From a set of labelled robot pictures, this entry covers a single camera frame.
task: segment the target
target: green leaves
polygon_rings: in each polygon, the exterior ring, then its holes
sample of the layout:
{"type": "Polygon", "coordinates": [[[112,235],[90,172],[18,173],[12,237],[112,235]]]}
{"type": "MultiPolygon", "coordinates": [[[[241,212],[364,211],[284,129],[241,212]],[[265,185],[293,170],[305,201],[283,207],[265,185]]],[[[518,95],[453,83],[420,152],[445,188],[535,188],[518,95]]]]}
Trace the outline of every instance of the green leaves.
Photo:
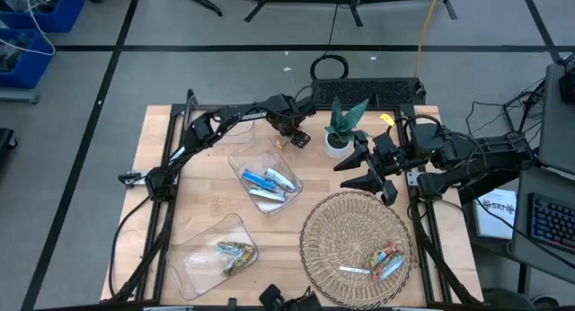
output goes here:
{"type": "Polygon", "coordinates": [[[332,104],[332,119],[330,126],[325,127],[327,132],[343,140],[353,140],[353,129],[358,125],[363,113],[366,111],[368,99],[351,108],[344,116],[341,113],[341,102],[336,96],[332,104]]]}

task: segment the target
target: small plant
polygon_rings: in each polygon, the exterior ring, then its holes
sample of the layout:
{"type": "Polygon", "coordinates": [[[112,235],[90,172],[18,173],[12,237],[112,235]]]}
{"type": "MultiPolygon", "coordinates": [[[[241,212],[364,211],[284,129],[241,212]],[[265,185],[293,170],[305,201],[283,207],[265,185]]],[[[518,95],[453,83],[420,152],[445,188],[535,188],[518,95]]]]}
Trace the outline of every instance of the small plant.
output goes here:
{"type": "Polygon", "coordinates": [[[341,113],[340,99],[336,96],[332,104],[332,121],[325,127],[329,133],[328,141],[333,147],[345,147],[348,142],[354,138],[353,129],[358,125],[359,120],[366,111],[368,99],[351,108],[345,115],[341,113]],[[339,143],[342,146],[334,146],[333,143],[339,143]]]}

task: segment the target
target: white pot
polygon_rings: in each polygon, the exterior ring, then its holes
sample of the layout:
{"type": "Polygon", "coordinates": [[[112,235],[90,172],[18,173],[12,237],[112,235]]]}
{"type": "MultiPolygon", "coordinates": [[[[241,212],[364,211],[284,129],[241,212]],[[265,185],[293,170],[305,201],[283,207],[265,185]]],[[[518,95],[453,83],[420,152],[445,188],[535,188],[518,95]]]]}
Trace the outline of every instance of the white pot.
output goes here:
{"type": "Polygon", "coordinates": [[[334,148],[327,141],[328,132],[325,133],[325,139],[323,140],[323,150],[331,158],[343,158],[351,155],[351,149],[353,148],[353,142],[348,141],[348,144],[344,148],[334,148]]]}

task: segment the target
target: gray floor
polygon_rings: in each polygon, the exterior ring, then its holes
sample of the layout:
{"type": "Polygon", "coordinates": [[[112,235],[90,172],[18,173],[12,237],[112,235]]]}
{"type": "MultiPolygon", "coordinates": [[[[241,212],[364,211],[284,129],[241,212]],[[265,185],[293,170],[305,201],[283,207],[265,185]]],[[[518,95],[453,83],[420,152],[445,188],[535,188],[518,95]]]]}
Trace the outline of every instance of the gray floor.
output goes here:
{"type": "MultiPolygon", "coordinates": [[[[266,4],[246,23],[243,18],[254,2],[212,1],[224,17],[189,0],[140,0],[126,44],[324,44],[329,37],[333,5],[266,4]]],[[[86,3],[72,32],[50,38],[58,45],[113,45],[129,2],[86,3]]],[[[524,0],[452,3],[459,19],[450,20],[445,6],[438,4],[427,44],[544,45],[524,0]]],[[[563,28],[569,27],[570,11],[575,14],[572,2],[535,0],[535,4],[553,41],[575,45],[572,30],[563,28]]],[[[360,6],[364,28],[355,27],[349,10],[340,9],[333,43],[417,44],[428,7],[428,1],[360,6]]],[[[414,52],[337,53],[349,61],[350,77],[412,76],[416,58],[414,52]]],[[[182,102],[188,88],[200,102],[214,104],[293,94],[309,84],[309,65],[321,54],[123,52],[107,98],[100,103],[102,115],[36,307],[98,301],[125,195],[116,177],[132,165],[147,105],[182,102]]],[[[0,103],[0,126],[15,129],[20,140],[0,174],[2,310],[14,310],[22,303],[110,58],[109,52],[59,52],[37,88],[40,103],[0,103]]],[[[426,52],[420,75],[428,104],[439,107],[451,129],[465,131],[472,101],[505,102],[544,76],[551,62],[548,53],[426,52]]],[[[337,64],[327,62],[318,70],[325,77],[340,72],[337,64]]],[[[497,108],[477,108],[472,129],[499,113],[497,108]]],[[[503,120],[497,120],[477,135],[506,131],[503,120]]],[[[483,287],[517,287],[517,264],[480,250],[474,254],[483,287]]],[[[562,304],[575,304],[570,294],[575,287],[561,280],[536,272],[531,287],[532,296],[554,294],[562,304]]]]}

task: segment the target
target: potted plant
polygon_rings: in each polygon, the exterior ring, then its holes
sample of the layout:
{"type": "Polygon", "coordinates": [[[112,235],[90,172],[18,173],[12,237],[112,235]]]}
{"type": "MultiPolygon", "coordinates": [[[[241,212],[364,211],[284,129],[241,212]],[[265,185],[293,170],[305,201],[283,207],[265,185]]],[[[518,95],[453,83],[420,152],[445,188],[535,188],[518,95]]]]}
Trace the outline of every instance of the potted plant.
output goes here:
{"type": "Polygon", "coordinates": [[[354,131],[363,112],[367,107],[368,99],[351,108],[345,115],[341,113],[340,99],[336,96],[332,104],[332,120],[325,127],[325,154],[332,158],[342,158],[349,154],[353,145],[354,131]]]}

